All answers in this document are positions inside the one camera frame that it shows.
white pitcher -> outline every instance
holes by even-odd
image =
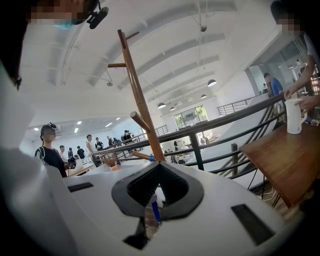
[[[308,114],[304,113],[301,118],[301,110],[299,105],[295,103],[301,101],[298,98],[290,98],[285,101],[286,117],[287,117],[287,132],[289,134],[299,134],[302,130],[302,123],[307,119]]]

wooden table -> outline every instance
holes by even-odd
[[[289,134],[283,125],[240,150],[291,207],[304,197],[319,174],[320,127],[304,123],[300,134]]]
[[[72,171],[73,169],[69,169],[66,170],[66,175],[68,177],[74,177],[74,176],[78,176],[80,174],[86,173],[87,171],[89,171],[92,167],[94,166],[93,163],[86,163],[83,165],[83,168],[77,170],[77,171]]]

ceiling light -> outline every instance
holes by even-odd
[[[162,109],[166,106],[166,104],[164,104],[163,102],[160,102],[158,105],[158,109]]]
[[[208,82],[208,87],[210,87],[210,86],[214,86],[216,83],[217,83],[217,81],[216,81],[216,80],[211,79],[211,80],[209,80],[209,82]]]

black shirt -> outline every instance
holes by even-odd
[[[80,157],[80,159],[84,159],[85,158],[85,154],[84,154],[84,150],[82,148],[79,148],[77,153],[78,153],[78,156]]]
[[[41,159],[45,165],[53,166],[58,168],[62,178],[66,178],[66,170],[65,170],[65,164],[62,161],[58,151],[56,149],[49,149],[44,146],[42,146],[44,149],[44,155],[42,155],[42,152],[40,148],[38,148],[35,151],[34,156]]]
[[[95,148],[96,148],[96,150],[103,150],[104,149],[104,146],[103,146],[103,143],[101,142],[101,141],[99,141],[99,142],[96,142],[95,143]]]

